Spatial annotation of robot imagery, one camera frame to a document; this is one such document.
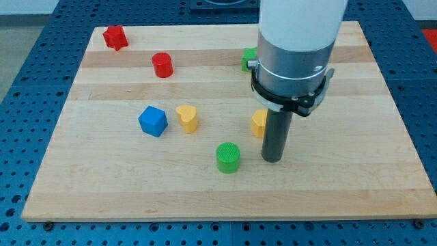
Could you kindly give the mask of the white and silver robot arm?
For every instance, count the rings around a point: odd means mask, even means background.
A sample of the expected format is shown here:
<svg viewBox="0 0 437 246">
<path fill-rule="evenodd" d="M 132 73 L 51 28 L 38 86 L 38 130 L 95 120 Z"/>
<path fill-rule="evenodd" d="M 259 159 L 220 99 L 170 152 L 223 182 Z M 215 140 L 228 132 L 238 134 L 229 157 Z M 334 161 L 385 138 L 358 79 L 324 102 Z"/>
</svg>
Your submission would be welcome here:
<svg viewBox="0 0 437 246">
<path fill-rule="evenodd" d="M 346 0 L 261 0 L 253 93 L 300 97 L 321 85 Z"/>
</svg>

